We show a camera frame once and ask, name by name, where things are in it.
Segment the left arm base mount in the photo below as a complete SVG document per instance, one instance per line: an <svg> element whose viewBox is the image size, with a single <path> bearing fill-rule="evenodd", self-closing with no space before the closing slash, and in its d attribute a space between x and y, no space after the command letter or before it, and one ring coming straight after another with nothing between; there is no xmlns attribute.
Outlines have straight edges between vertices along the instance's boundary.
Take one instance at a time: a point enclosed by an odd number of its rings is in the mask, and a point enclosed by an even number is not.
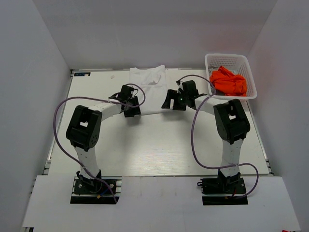
<svg viewBox="0 0 309 232"><path fill-rule="evenodd" d="M70 204L117 204L121 194L122 178L106 177L103 180L112 189L116 201L105 184L99 183L98 187L93 187L87 185L78 177L75 177L70 197Z"/></svg>

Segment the white t-shirt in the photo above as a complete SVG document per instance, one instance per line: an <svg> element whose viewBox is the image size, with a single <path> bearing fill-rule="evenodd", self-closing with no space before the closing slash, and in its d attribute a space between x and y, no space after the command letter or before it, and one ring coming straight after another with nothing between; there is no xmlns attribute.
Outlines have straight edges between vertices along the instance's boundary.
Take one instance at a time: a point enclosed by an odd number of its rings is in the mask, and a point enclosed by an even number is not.
<svg viewBox="0 0 309 232"><path fill-rule="evenodd" d="M137 93L139 103L142 102L143 96L146 96L144 104L140 106L143 116L160 114L165 111L161 108L168 91L166 67L164 65L145 70L131 68L129 70L129 82L138 85L144 91Z"/></svg>

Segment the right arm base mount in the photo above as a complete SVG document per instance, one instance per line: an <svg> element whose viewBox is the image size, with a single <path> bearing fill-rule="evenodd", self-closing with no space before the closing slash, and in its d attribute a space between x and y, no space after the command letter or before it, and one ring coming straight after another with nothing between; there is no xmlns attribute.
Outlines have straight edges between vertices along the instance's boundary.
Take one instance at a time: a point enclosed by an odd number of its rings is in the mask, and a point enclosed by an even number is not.
<svg viewBox="0 0 309 232"><path fill-rule="evenodd" d="M219 186L217 178L202 178L197 182L197 186L201 188L204 206L248 205L247 196L239 198L246 194L243 178L227 189Z"/></svg>

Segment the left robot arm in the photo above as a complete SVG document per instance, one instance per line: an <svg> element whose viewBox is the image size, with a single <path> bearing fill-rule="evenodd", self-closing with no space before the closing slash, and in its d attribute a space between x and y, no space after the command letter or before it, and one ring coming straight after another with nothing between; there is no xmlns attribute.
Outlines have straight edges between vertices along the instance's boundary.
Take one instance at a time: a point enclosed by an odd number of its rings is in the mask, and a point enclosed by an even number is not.
<svg viewBox="0 0 309 232"><path fill-rule="evenodd" d="M137 95L140 88L135 84L123 85L119 93L107 101L86 107L78 105L72 115L66 131L66 138L74 147L81 170L77 173L85 187L92 193L101 190L101 170L97 165L95 145L99 140L102 121L119 114L124 117L140 116L140 103Z"/></svg>

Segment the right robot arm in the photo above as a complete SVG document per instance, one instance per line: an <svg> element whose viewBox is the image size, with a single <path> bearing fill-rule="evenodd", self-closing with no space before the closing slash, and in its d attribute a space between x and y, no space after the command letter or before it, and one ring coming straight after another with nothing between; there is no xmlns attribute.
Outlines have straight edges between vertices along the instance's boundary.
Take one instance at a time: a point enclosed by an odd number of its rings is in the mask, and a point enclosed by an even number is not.
<svg viewBox="0 0 309 232"><path fill-rule="evenodd" d="M178 90L169 89L162 109L185 111L187 107L196 111L191 126L191 149L197 164L205 169L218 170L218 188L225 193L235 188L240 178L240 150L251 126L238 99L223 101L212 95L200 94L193 80L177 81ZM223 142L222 161L218 167L203 165L197 159L194 148L194 127L199 112L215 117L217 132Z"/></svg>

